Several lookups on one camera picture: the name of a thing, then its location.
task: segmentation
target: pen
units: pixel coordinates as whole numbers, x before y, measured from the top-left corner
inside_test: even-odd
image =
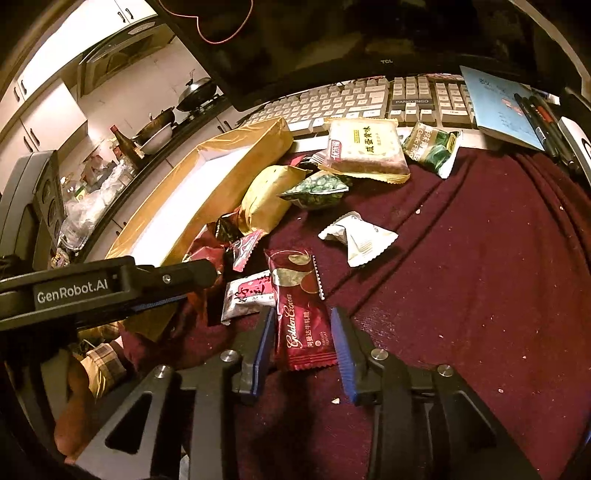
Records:
[[[528,105],[528,102],[526,102],[521,97],[521,95],[519,95],[519,93],[515,94],[515,101],[517,102],[517,105],[519,105],[519,108],[521,108],[521,111],[525,115],[525,118],[527,118],[527,121],[530,123],[531,128],[534,129],[535,135],[536,137],[538,137],[538,140],[540,140],[540,143],[542,144],[544,151],[551,158],[558,158],[559,155],[556,151],[555,146],[549,141],[549,137],[545,134],[541,122],[537,118],[538,114],[533,112],[532,107]]]
[[[573,153],[571,152],[570,148],[564,142],[562,138],[562,134],[556,124],[556,117],[554,113],[548,106],[548,104],[544,101],[543,98],[538,96],[536,93],[530,97],[531,103],[534,104],[536,110],[540,113],[544,121],[548,126],[548,131],[550,132],[550,137],[554,140],[554,144],[558,147],[560,155],[563,158],[564,163],[570,168],[576,168],[577,164],[574,161]]]

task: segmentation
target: range hood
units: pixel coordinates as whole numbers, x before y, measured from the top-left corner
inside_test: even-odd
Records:
[[[174,33],[161,18],[130,25],[91,48],[78,65],[78,98],[88,95],[132,63],[168,45]]]

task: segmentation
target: maroon tablecloth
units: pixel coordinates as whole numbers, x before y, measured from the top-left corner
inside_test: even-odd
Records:
[[[311,247],[330,307],[346,307],[411,365],[454,365],[542,477],[556,479],[591,413],[591,202],[526,151],[460,149],[448,180],[411,172],[402,186],[359,180],[334,209],[292,207],[245,274],[266,269],[263,248]],[[350,210],[400,235],[358,269],[343,245],[317,237]],[[151,346],[150,364],[196,365],[253,318],[230,328],[176,321],[185,324]],[[124,333],[124,345],[141,364],[147,343]],[[364,477],[372,416],[345,398],[336,367],[275,372],[265,388],[256,406],[235,408],[243,480]]]

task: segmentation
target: keyboard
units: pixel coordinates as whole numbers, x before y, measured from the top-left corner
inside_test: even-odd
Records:
[[[460,76],[385,77],[339,82],[270,102],[245,125],[282,116],[294,137],[327,131],[331,118],[395,118],[437,127],[476,129],[474,108]]]

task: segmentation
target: cardboard box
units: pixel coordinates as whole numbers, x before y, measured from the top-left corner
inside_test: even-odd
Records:
[[[199,144],[139,207],[107,258],[132,255],[138,265],[155,266],[181,262],[203,226],[239,206],[255,177],[292,143],[279,117]],[[156,341],[175,309],[169,304],[148,310],[126,319],[125,328]]]

